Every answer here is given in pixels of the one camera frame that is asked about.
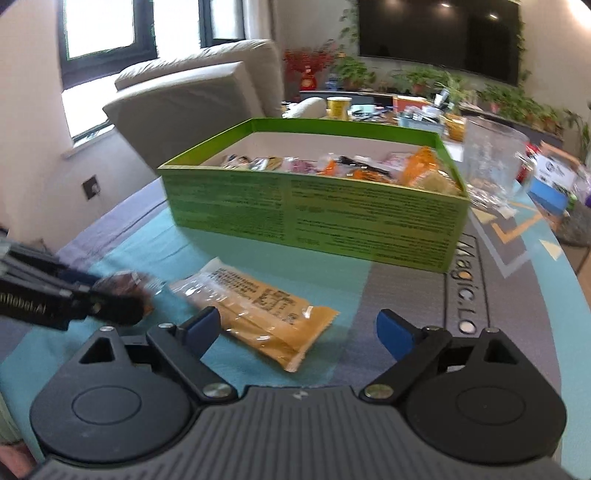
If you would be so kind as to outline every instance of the beige armchair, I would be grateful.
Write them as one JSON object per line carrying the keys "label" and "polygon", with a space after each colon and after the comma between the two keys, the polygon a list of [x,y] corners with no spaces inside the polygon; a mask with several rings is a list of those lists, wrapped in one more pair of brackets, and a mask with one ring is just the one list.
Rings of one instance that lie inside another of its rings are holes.
{"label": "beige armchair", "polygon": [[[155,170],[249,118],[281,117],[281,62],[271,40],[244,40],[182,60],[140,63],[121,72],[118,92],[103,110]],[[302,105],[291,116],[320,113],[318,104]]]}

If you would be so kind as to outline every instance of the table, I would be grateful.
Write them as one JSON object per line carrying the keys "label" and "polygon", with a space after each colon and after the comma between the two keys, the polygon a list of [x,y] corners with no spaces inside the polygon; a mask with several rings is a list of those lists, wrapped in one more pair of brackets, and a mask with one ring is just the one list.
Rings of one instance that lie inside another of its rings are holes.
{"label": "table", "polygon": [[[97,274],[132,268],[171,281],[198,271],[213,257],[254,277],[341,314],[310,350],[296,374],[252,349],[219,338],[203,360],[239,389],[247,384],[367,384],[392,364],[375,336],[375,318],[390,308],[417,326],[440,325],[462,336],[460,322],[500,327],[561,392],[569,412],[559,456],[581,478],[591,476],[591,313],[573,270],[527,197],[504,218],[471,210],[447,275],[373,263],[178,228],[159,180],[81,233],[59,255]],[[141,325],[180,323],[194,310],[164,293]],[[93,319],[67,333],[0,323],[0,338],[18,333],[0,350],[0,386],[31,450],[40,451],[28,423],[35,395],[59,366],[99,327]]]}

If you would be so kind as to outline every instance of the white wall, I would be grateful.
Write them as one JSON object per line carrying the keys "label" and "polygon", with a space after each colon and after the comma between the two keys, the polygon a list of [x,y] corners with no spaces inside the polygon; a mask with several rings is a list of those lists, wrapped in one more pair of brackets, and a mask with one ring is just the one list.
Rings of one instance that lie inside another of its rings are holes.
{"label": "white wall", "polygon": [[[0,224],[52,249],[155,179],[118,132],[68,159],[56,0],[18,0],[0,17]],[[82,183],[102,189],[86,200]]]}
{"label": "white wall", "polygon": [[45,180],[72,146],[61,103],[56,5],[18,0],[0,17],[2,223],[25,240],[40,236],[36,207]]}
{"label": "white wall", "polygon": [[581,0],[522,0],[526,88],[540,102],[591,112],[591,11]]}
{"label": "white wall", "polygon": [[[82,182],[96,175],[100,193],[86,200]],[[128,196],[156,179],[118,131],[61,160],[47,179],[38,205],[40,231],[56,251]]]}
{"label": "white wall", "polygon": [[[279,13],[285,48],[322,45],[338,38],[347,0],[281,0]],[[521,0],[528,49],[526,85],[539,102],[569,108],[585,118],[591,100],[591,11],[581,0]],[[368,59],[385,74],[400,62]]]}

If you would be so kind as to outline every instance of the orange snack wrapper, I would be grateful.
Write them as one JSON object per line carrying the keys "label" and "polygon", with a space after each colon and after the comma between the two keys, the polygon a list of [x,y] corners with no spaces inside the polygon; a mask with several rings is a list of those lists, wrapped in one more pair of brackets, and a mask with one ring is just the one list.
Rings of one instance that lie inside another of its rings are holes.
{"label": "orange snack wrapper", "polygon": [[429,147],[421,147],[407,160],[407,165],[400,176],[400,185],[410,186],[413,180],[429,170],[438,170],[437,157]]}
{"label": "orange snack wrapper", "polygon": [[173,283],[171,289],[200,309],[217,308],[223,330],[288,372],[297,371],[306,352],[339,314],[259,282],[219,258],[196,275]]}
{"label": "orange snack wrapper", "polygon": [[354,178],[355,180],[377,181],[379,183],[392,183],[392,181],[386,175],[381,175],[375,171],[361,170],[360,168],[353,171],[352,178]]}

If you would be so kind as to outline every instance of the cardboard box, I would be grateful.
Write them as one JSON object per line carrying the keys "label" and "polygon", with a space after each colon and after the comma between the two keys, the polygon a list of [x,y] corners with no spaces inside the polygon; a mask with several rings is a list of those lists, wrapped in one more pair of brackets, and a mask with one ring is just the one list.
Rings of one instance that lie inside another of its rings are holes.
{"label": "cardboard box", "polygon": [[[382,158],[427,145],[461,196],[361,180],[224,170],[229,154]],[[176,223],[227,235],[437,272],[447,271],[470,200],[437,134],[360,122],[252,119],[159,169]]]}

